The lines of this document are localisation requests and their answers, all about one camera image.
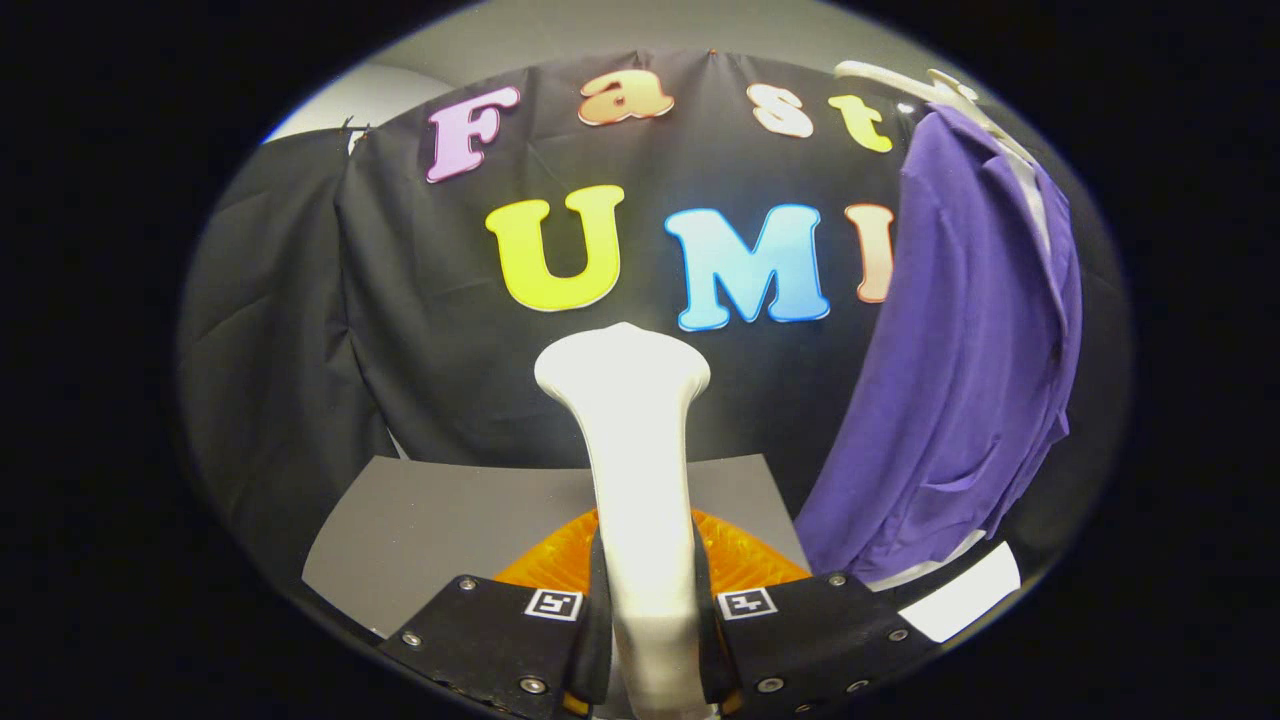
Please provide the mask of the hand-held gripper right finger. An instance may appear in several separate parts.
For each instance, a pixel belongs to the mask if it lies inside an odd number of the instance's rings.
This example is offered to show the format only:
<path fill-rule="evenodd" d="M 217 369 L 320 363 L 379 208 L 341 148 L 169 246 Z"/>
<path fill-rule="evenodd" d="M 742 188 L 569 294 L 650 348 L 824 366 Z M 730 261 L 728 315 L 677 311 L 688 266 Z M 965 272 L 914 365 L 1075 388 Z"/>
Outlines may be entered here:
<path fill-rule="evenodd" d="M 818 717 L 941 655 L 854 577 L 810 574 L 709 512 L 692 529 L 700 682 L 722 717 Z"/>

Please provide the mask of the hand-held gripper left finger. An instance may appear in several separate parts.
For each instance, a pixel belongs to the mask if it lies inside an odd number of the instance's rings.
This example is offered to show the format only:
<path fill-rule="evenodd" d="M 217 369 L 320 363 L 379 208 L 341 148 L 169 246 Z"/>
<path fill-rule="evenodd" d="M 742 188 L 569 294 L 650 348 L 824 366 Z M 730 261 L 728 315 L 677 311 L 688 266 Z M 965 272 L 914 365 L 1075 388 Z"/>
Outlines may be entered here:
<path fill-rule="evenodd" d="M 607 702 L 613 629 L 596 510 L 495 578 L 449 579 L 378 647 L 420 682 L 516 719 L 585 719 Z"/>

